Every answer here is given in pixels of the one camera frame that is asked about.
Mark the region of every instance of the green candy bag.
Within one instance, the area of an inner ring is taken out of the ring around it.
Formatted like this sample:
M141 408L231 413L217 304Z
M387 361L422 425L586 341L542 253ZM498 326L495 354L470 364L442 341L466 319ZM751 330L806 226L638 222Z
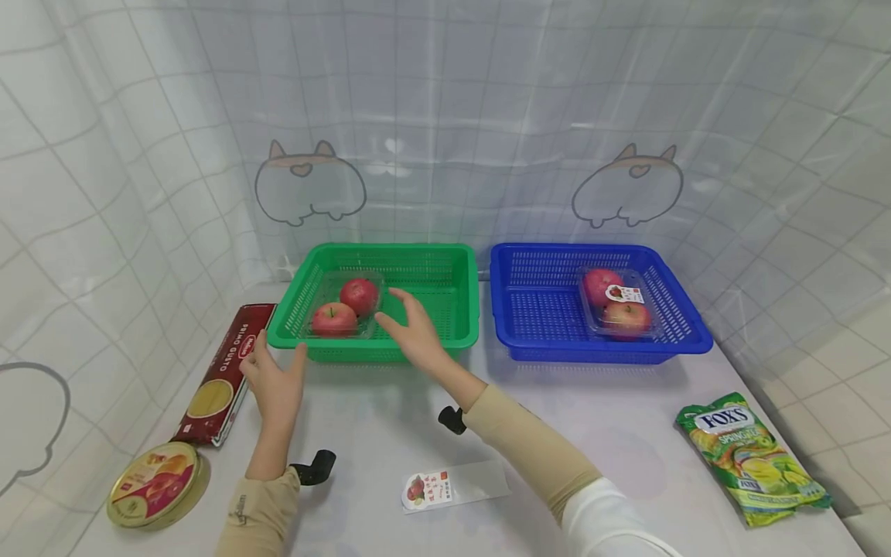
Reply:
M832 504L826 489L777 443L740 393L706 406L685 406L675 421L739 504L749 526L767 526L801 505L825 509Z

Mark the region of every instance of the white table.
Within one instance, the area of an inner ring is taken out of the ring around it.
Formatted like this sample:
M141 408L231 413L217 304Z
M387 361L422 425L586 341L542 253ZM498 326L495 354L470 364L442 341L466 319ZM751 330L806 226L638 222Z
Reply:
M278 301L285 287L254 288L244 303ZM650 529L685 556L862 555L833 511L799 512L769 528L746 529L696 449L674 427L683 406L734 390L767 422L718 347L655 368L514 362L495 337L488 283L480 289L480 338L464 363L580 447L635 501ZM144 448L176 430L224 333ZM290 353L278 360L287 365ZM437 423L439 411L451 404L442 389L408 366L309 365L291 461L309 463L321 448L338 460L326 483L301 491L291 555L565 554L551 515L506 464L510 496L403 515L404 475L499 458L471 431L459 437ZM114 528L100 512L73 555L211 555L259 427L256 402L248 395L223 448L202 450L211 462L210 486L188 516L160 532L141 533Z

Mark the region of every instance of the left hand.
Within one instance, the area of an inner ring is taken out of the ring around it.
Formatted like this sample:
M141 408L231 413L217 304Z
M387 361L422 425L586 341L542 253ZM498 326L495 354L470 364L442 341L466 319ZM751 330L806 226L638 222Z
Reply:
M257 335L257 344L248 357L241 360L239 369L248 379L250 390L257 399L263 429L288 429L294 426L300 403L303 401L304 367L307 345L294 349L294 359L283 372L266 348L266 330Z

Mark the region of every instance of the tile wall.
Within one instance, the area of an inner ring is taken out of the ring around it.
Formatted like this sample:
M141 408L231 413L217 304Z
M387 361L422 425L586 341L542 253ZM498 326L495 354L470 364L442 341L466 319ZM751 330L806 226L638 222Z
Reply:
M0 286L18 295L0 300L0 361L52 368L71 408L44 470L0 465L14 478L0 553L65 554L226 304L289 279L327 241L466 242L483 264L496 242L650 245L863 546L891 552L891 7L11 9ZM254 185L272 140L292 154L330 142L364 178L363 209L300 227L267 218ZM676 145L681 195L648 222L591 228L574 193L630 143L649 156Z

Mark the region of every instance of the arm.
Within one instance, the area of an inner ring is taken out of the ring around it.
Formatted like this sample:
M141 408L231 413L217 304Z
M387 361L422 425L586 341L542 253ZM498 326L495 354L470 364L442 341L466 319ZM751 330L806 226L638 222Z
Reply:
M628 500L581 451L494 385L455 363L421 303L399 289L408 326L378 313L405 357L438 382L465 412L464 423L496 449L548 505L573 555L677 556L643 528Z
M229 516L217 544L217 557L277 557L297 513L300 482L288 468L288 448L303 400L307 345L294 351L287 372L266 348L266 331L254 351L241 361L241 372L257 399L263 425L244 479L239 481Z

